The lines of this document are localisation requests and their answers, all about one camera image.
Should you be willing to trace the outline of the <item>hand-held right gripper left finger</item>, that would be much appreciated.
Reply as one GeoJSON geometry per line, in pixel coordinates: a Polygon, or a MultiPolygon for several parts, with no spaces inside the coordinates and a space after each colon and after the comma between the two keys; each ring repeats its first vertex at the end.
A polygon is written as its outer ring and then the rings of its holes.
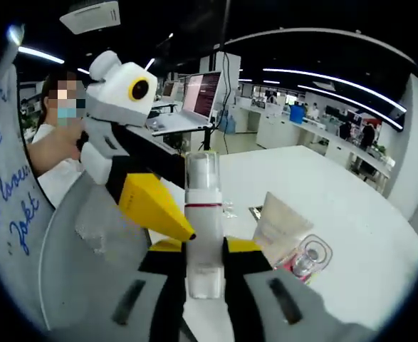
{"type": "Polygon", "coordinates": [[[132,328],[132,341],[178,341],[186,276],[185,244],[163,239],[150,246],[111,320],[132,328]]]}

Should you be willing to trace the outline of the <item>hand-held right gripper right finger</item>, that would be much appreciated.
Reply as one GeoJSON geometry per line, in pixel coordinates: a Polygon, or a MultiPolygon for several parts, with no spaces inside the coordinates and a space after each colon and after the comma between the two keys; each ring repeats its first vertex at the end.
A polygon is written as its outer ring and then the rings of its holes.
{"type": "Polygon", "coordinates": [[[226,237],[225,301],[235,341],[336,341],[337,319],[287,270],[271,267],[252,240],[226,237]]]}

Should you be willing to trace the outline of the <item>person's left hand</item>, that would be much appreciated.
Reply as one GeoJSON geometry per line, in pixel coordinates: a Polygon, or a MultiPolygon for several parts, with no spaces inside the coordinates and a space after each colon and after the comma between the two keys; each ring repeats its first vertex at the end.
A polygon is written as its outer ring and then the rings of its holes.
{"type": "Polygon", "coordinates": [[[70,133],[70,158],[72,160],[80,160],[83,146],[87,143],[88,139],[89,136],[84,130],[70,133]]]}

